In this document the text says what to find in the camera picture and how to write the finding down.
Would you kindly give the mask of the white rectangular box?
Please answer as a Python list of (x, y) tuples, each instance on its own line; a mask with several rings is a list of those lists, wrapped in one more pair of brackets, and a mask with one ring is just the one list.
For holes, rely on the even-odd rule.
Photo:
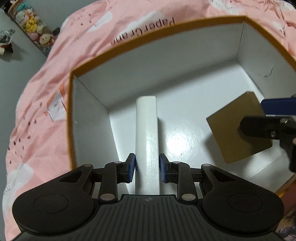
[(159, 134), (155, 96), (142, 96), (136, 101), (135, 193), (159, 195)]

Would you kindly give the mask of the small gold cardboard box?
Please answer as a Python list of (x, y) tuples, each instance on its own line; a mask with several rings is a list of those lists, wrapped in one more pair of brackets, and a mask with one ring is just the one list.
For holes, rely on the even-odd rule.
[(245, 116), (264, 116), (259, 100), (251, 91), (206, 118), (227, 164), (248, 158), (273, 145), (268, 138), (249, 137), (242, 133), (240, 122)]

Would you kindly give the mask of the large orange storage box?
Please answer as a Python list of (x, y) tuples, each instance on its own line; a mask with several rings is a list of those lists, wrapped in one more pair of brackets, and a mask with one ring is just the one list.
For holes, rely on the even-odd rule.
[(103, 167), (135, 153), (144, 173), (120, 192), (174, 194), (161, 184), (157, 158), (147, 162), (138, 139), (154, 118), (153, 148), (171, 161), (210, 163), (273, 192), (292, 178), (278, 142), (226, 164), (207, 117), (244, 93), (258, 100), (295, 94), (295, 58), (257, 22), (227, 16), (177, 24), (111, 43), (71, 71), (67, 131), (73, 167)]

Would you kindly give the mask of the pink printed duvet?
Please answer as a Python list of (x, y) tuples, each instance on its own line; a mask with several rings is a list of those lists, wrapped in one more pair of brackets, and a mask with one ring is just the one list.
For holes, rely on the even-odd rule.
[(14, 200), (72, 168), (66, 133), (71, 71), (112, 49), (121, 33), (159, 18), (181, 23), (227, 15), (256, 21), (295, 56), (295, 8), (284, 1), (96, 1), (63, 22), (49, 57), (16, 106), (2, 202), (6, 240), (20, 234)]

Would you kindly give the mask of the clothes pile on windowsill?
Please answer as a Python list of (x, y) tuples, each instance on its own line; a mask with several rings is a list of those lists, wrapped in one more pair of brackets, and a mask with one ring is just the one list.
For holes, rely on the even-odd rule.
[(0, 55), (4, 55), (5, 53), (13, 53), (13, 47), (11, 43), (12, 35), (15, 33), (14, 29), (10, 29), (8, 31), (1, 30), (0, 32)]

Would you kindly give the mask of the hanging plush toy organizer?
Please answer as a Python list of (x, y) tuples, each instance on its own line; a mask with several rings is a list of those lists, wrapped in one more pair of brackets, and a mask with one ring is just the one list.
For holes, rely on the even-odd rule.
[(1, 1), (1, 9), (46, 56), (49, 55), (60, 33), (59, 27), (51, 30), (27, 1)]

